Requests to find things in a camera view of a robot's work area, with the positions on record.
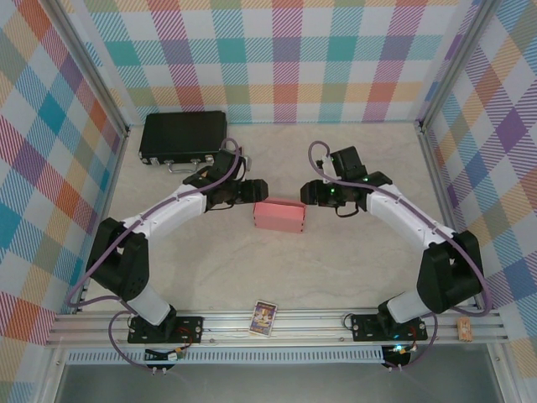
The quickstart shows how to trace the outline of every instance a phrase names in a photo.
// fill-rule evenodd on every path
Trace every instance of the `robotic arm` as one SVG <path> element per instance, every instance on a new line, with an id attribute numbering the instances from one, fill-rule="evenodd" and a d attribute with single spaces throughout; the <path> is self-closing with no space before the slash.
<path id="1" fill-rule="evenodd" d="M 362 209 L 386 222 L 422 253 L 416 289 L 395 296 L 378 307 L 377 320 L 385 337 L 398 337 L 401 325 L 430 312 L 442 313 L 482 291 L 481 283 L 470 265 L 438 234 L 439 231 L 447 234 L 460 245 L 482 272 L 479 244 L 472 233 L 456 233 L 455 230 L 435 222 L 406 199 L 385 174 L 368 174 L 354 147 L 327 155 L 316 161 L 316 164 L 331 178 L 362 183 L 370 187 L 364 189 L 342 186 L 328 180 L 311 181 L 300 190 L 303 203 L 335 208 L 338 217 L 350 217 Z M 398 198 L 394 200 L 388 197 L 388 192 Z M 355 203 L 355 212 L 340 215 L 338 208 L 348 202 Z M 428 217 L 429 221 L 435 224 L 434 229 L 418 218 L 415 212 Z"/>
<path id="2" fill-rule="evenodd" d="M 260 202 L 269 195 L 263 180 L 244 180 L 249 170 L 248 157 L 239 157 L 232 174 L 210 190 L 197 191 L 219 181 L 232 169 L 235 154 L 221 149 L 214 165 L 189 176 L 169 197 L 137 216 L 118 222 L 108 218 L 101 222 L 91 249 L 86 270 L 108 247 L 136 221 L 141 222 L 103 261 L 91 276 L 133 308 L 161 342 L 167 341 L 177 328 L 175 309 L 149 284 L 149 245 L 165 237 L 188 220 L 210 211 L 214 206 Z"/>

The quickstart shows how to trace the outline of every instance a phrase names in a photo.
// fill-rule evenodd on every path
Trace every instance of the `suitcase handle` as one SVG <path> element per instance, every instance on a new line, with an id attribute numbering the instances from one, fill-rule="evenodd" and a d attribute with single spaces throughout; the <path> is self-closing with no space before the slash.
<path id="1" fill-rule="evenodd" d="M 193 174 L 198 171 L 198 167 L 200 166 L 201 160 L 193 159 L 190 160 L 192 164 L 194 164 L 194 168 L 191 170 L 174 170 L 174 161 L 165 161 L 164 163 L 168 166 L 168 172 L 170 174 Z"/>

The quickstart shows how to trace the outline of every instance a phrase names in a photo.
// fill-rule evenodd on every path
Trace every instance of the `wire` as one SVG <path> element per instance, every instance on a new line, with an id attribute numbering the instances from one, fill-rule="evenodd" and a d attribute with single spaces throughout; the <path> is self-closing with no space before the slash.
<path id="1" fill-rule="evenodd" d="M 410 331 L 412 332 L 412 336 L 414 336 L 414 342 L 412 343 L 412 347 L 415 347 L 417 345 L 418 335 L 416 334 L 416 329 L 414 329 L 414 326 L 410 327 Z"/>
<path id="2" fill-rule="evenodd" d="M 349 217 L 354 217 L 354 216 L 356 216 L 356 215 L 360 212 L 360 210 L 358 210 L 358 206 L 356 207 L 356 210 L 355 210 L 354 212 L 349 212 L 348 214 L 340 214 L 340 213 L 338 213 L 338 212 L 337 212 L 337 209 L 338 209 L 338 208 L 339 208 L 339 207 L 336 207 L 336 215 L 337 215 L 339 218 L 349 218 Z"/>
<path id="3" fill-rule="evenodd" d="M 114 337 L 112 335 L 112 326 L 113 326 L 114 322 L 121 315 L 127 315 L 129 313 L 131 313 L 131 312 L 130 311 L 120 311 L 117 314 L 115 314 L 112 317 L 112 320 L 110 321 L 110 323 L 108 323 L 108 338 L 110 339 L 110 344 L 112 345 L 112 347 L 114 347 L 114 350 L 116 350 L 116 353 L 118 353 L 119 356 L 122 359 L 124 359 L 125 361 L 127 361 L 129 364 L 131 364 L 131 365 L 133 365 L 135 367 L 138 367 L 140 369 L 143 369 L 144 371 L 153 372 L 153 370 L 151 368 L 149 368 L 147 365 L 137 363 L 136 361 L 132 361 L 123 351 L 121 351 L 121 349 L 116 344 L 116 341 L 114 340 Z"/>
<path id="4" fill-rule="evenodd" d="M 70 306 L 70 307 L 73 307 L 73 308 L 78 308 L 80 306 L 88 306 L 90 304 L 94 304 L 96 302 L 99 302 L 99 301 L 107 301 L 107 300 L 112 300 L 112 301 L 120 301 L 122 303 L 123 306 L 125 306 L 128 310 L 127 311 L 120 311 L 118 313 L 116 313 L 113 317 L 112 317 L 112 320 L 110 321 L 110 323 L 108 324 L 108 338 L 110 339 L 110 343 L 112 345 L 112 347 L 114 348 L 114 350 L 116 350 L 116 352 L 119 354 L 119 356 L 124 359 L 125 361 L 127 361 L 129 364 L 135 366 L 135 367 L 138 367 L 140 369 L 143 369 L 143 370 L 148 370 L 150 372 L 152 372 L 154 374 L 154 371 L 152 369 L 149 369 L 146 365 L 143 365 L 143 364 L 140 364 L 140 363 L 137 363 L 135 361 L 132 361 L 125 353 L 123 353 L 123 351 L 121 351 L 121 349 L 118 347 L 118 345 L 116 344 L 115 340 L 113 339 L 113 335 L 112 335 L 112 325 L 113 323 L 116 321 L 116 319 L 121 316 L 121 315 L 126 315 L 126 314 L 137 314 L 137 312 L 131 308 L 127 303 L 125 303 L 124 301 L 121 300 L 121 298 L 119 298 L 118 296 L 99 296 L 97 298 L 93 298 L 92 300 L 89 300 L 89 301 L 83 301 L 83 302 L 79 302 L 79 303 L 73 303 L 71 302 L 70 300 L 73 298 L 73 296 L 75 295 L 75 293 L 78 291 L 78 289 L 80 289 L 84 283 L 91 277 L 91 275 L 93 273 L 95 273 L 95 271 L 101 266 L 101 264 L 106 260 L 106 258 L 114 251 L 116 250 L 117 246 L 138 226 L 138 225 L 143 225 L 143 222 L 145 220 L 147 220 L 153 213 L 157 212 L 158 210 L 160 210 L 161 208 L 165 207 L 165 206 L 168 206 L 170 203 L 172 202 L 177 202 L 180 198 L 182 197 L 186 197 L 186 196 L 189 196 L 189 195 L 192 195 L 192 194 L 195 194 L 195 193 L 201 193 L 203 191 L 208 191 L 210 189 L 212 189 L 213 187 L 216 187 L 216 186 L 219 186 L 221 183 L 223 183 L 224 181 L 227 181 L 227 179 L 233 174 L 233 172 L 235 171 L 235 169 L 237 168 L 237 164 L 240 160 L 240 155 L 241 155 L 241 151 L 239 149 L 239 145 L 237 143 L 237 141 L 235 141 L 234 139 L 231 139 L 231 138 L 226 138 L 222 141 L 222 145 L 221 145 L 221 148 L 224 148 L 226 146 L 226 144 L 228 142 L 231 142 L 233 143 L 233 145 L 235 146 L 235 159 L 233 160 L 233 164 L 232 164 L 232 167 L 231 169 L 222 177 L 220 178 L 218 181 L 214 182 L 214 183 L 211 183 L 210 185 L 208 186 L 203 186 L 201 187 L 200 189 L 192 189 L 191 191 L 186 191 L 184 193 L 181 193 L 177 196 L 172 196 L 166 200 L 163 200 L 161 201 L 159 204 L 151 207 L 149 210 L 147 210 L 144 214 L 142 214 L 140 216 L 140 219 L 139 220 L 136 220 L 129 228 L 127 228 L 125 231 L 123 231 L 115 240 L 114 242 L 112 242 L 112 244 L 108 247 L 108 249 L 104 252 L 104 254 L 102 254 L 102 256 L 91 266 L 91 268 L 82 276 L 82 278 L 75 284 L 75 286 L 71 289 L 71 291 L 69 292 L 69 294 L 67 294 L 67 297 L 65 298 L 64 300 L 64 303 L 67 305 L 67 306 Z"/>
<path id="5" fill-rule="evenodd" d="M 146 354 L 151 354 L 151 355 L 157 357 L 158 359 L 168 359 L 168 354 L 173 353 L 174 351 L 175 350 L 170 350 L 170 351 L 167 351 L 165 353 L 162 353 L 160 351 L 152 350 L 151 348 L 146 348 L 145 349 Z"/>
<path id="6" fill-rule="evenodd" d="M 223 207 L 223 208 L 212 208 L 211 210 L 208 210 L 209 212 L 221 212 L 222 210 L 229 210 L 230 208 L 234 208 L 235 203 L 229 205 L 229 207 Z"/>
<path id="7" fill-rule="evenodd" d="M 192 333 L 190 332 L 190 330 L 188 330 L 186 327 L 178 327 L 176 332 L 185 332 L 185 333 L 188 333 L 188 340 L 189 340 L 189 343 L 188 343 L 188 346 L 183 346 L 181 348 L 181 350 L 186 350 L 188 347 L 190 347 L 192 345 Z"/>
<path id="8" fill-rule="evenodd" d="M 343 320 L 341 321 L 341 324 L 343 325 L 344 328 L 346 328 L 346 330 L 350 330 L 352 332 L 352 328 L 347 326 L 346 324 L 346 321 L 347 321 L 347 318 L 348 317 L 351 317 L 352 315 L 354 315 L 353 313 L 347 313 L 344 317 L 343 317 Z"/>
<path id="9" fill-rule="evenodd" d="M 408 364 L 406 364 L 404 367 L 405 368 L 408 368 L 409 366 L 412 366 L 412 365 L 415 365 L 416 363 L 418 363 L 419 361 L 421 361 L 423 359 L 423 357 L 429 352 L 430 348 L 433 346 L 433 344 L 435 343 L 436 341 L 436 335 L 438 334 L 438 317 L 434 314 L 434 313 L 429 313 L 427 315 L 424 315 L 424 317 L 432 317 L 433 318 L 433 321 L 435 322 L 435 326 L 433 328 L 433 334 L 432 336 L 430 337 L 430 341 L 429 341 L 429 344 L 427 344 L 423 349 L 422 349 L 422 352 L 421 354 L 416 357 L 413 361 L 410 361 Z M 392 367 L 392 368 L 398 368 L 397 365 L 394 365 L 392 363 L 390 363 L 389 361 L 386 361 L 386 359 L 384 360 L 384 362 L 389 366 L 389 367 Z"/>
<path id="10" fill-rule="evenodd" d="M 129 228 L 127 228 L 125 231 L 123 231 L 115 240 L 112 242 L 112 244 L 108 247 L 108 249 L 102 254 L 102 256 L 91 266 L 91 268 L 82 276 L 82 278 L 75 284 L 75 286 L 71 289 L 69 294 L 67 294 L 67 297 L 64 300 L 64 303 L 71 307 L 71 308 L 78 308 L 80 306 L 88 306 L 90 304 L 94 304 L 99 301 L 105 301 L 105 300 L 113 300 L 113 301 L 120 301 L 121 299 L 118 296 L 99 296 L 97 298 L 93 298 L 89 301 L 83 301 L 79 303 L 73 303 L 70 300 L 73 298 L 75 293 L 78 291 L 79 288 L 81 288 L 84 283 L 91 277 L 93 273 L 101 266 L 101 264 L 107 259 L 107 257 L 116 250 L 117 246 L 139 225 L 143 225 L 143 222 L 147 220 L 153 213 L 157 212 L 163 207 L 168 206 L 172 202 L 177 202 L 180 198 L 186 197 L 189 195 L 193 195 L 195 193 L 201 193 L 203 191 L 208 191 L 212 189 L 213 187 L 219 186 L 223 182 L 227 181 L 227 179 L 235 172 L 235 169 L 237 168 L 237 165 L 240 160 L 241 151 L 239 149 L 239 145 L 237 141 L 231 138 L 225 138 L 222 141 L 221 148 L 225 148 L 226 144 L 228 142 L 233 143 L 235 146 L 235 159 L 233 160 L 233 164 L 231 169 L 218 181 L 211 183 L 210 185 L 203 186 L 200 189 L 192 189 L 191 191 L 186 191 L 184 193 L 181 193 L 177 196 L 172 196 L 168 199 L 165 199 L 161 201 L 159 204 L 151 207 L 149 210 L 147 210 L 144 214 L 140 216 L 139 220 L 136 220 Z"/>
<path id="11" fill-rule="evenodd" d="M 491 311 L 491 309 L 493 307 L 493 300 L 492 300 L 492 297 L 491 297 L 490 289 L 488 287 L 487 281 L 485 280 L 485 278 L 483 277 L 483 274 L 481 273 L 481 270 L 477 267 L 475 262 L 468 255 L 468 253 L 457 242 L 455 242 L 447 234 L 445 234 L 443 231 L 441 231 L 436 226 L 436 224 L 434 224 L 428 217 L 426 217 L 424 214 L 422 214 L 417 208 L 412 206 L 412 204 L 408 203 L 404 198 L 400 198 L 399 196 L 393 194 L 391 191 L 387 191 L 387 190 L 385 190 L 385 189 L 383 189 L 381 187 L 376 187 L 376 186 L 373 186 L 373 185 L 367 185 L 365 183 L 340 181 L 340 180 L 338 180 L 336 178 L 332 178 L 332 177 L 326 175 L 323 172 L 322 169 L 317 167 L 315 161 L 313 160 L 312 151 L 313 151 L 313 148 L 318 144 L 322 145 L 323 147 L 325 147 L 326 156 L 328 156 L 330 154 L 330 147 L 325 142 L 320 141 L 320 140 L 316 140 L 316 141 L 314 141 L 313 143 L 310 144 L 310 147 L 308 148 L 308 159 L 310 161 L 311 167 L 313 168 L 313 170 L 318 175 L 320 175 L 321 177 L 327 179 L 328 181 L 330 181 L 332 183 L 337 183 L 338 185 L 350 186 L 350 187 L 358 187 L 358 188 L 362 188 L 362 189 L 368 189 L 370 191 L 377 191 L 378 193 L 381 193 L 381 194 L 383 194 L 385 196 L 388 196 L 388 197 L 398 201 L 399 203 L 401 203 L 401 205 L 403 205 L 410 212 L 412 212 L 418 219 L 420 219 L 425 225 L 427 225 L 427 227 L 429 227 L 430 229 L 432 229 L 433 231 L 438 233 L 445 241 L 448 242 L 448 244 L 450 244 L 450 246 L 452 246 L 452 248 L 454 250 L 456 250 L 462 256 L 462 258 L 464 258 L 464 260 L 472 268 L 474 274 L 476 275 L 477 279 L 479 280 L 479 283 L 481 284 L 483 302 L 484 302 L 485 307 L 480 312 L 469 312 L 469 311 L 461 309 L 461 308 L 459 308 L 457 306 L 453 306 L 452 310 L 460 312 L 460 313 L 462 313 L 464 315 L 468 315 L 469 317 L 485 317 L 486 315 L 488 315 L 488 313 Z"/>

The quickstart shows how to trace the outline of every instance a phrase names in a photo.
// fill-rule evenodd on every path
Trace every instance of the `pink box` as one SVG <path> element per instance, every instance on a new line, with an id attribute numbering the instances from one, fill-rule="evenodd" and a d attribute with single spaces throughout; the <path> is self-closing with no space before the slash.
<path id="1" fill-rule="evenodd" d="M 299 201 L 269 197 L 253 207 L 253 221 L 257 228 L 302 233 L 304 220 L 305 204 Z"/>

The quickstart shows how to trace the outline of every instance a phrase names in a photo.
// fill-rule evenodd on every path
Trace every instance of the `black mounting plate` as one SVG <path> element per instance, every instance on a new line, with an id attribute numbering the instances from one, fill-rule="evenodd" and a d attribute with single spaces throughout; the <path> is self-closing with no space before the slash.
<path id="1" fill-rule="evenodd" d="M 158 327 L 152 326 L 141 317 L 133 317 L 129 323 L 127 342 L 129 344 L 192 344 L 201 343 L 203 333 L 203 317 L 175 317 L 173 329 L 183 327 L 189 332 L 172 332 L 166 338 Z"/>
<path id="2" fill-rule="evenodd" d="M 352 340 L 355 342 L 412 342 L 414 341 L 412 328 L 416 333 L 415 340 L 427 340 L 427 329 L 424 322 L 418 317 L 401 324 L 397 334 L 393 338 L 388 338 L 378 322 L 377 315 L 351 316 Z"/>

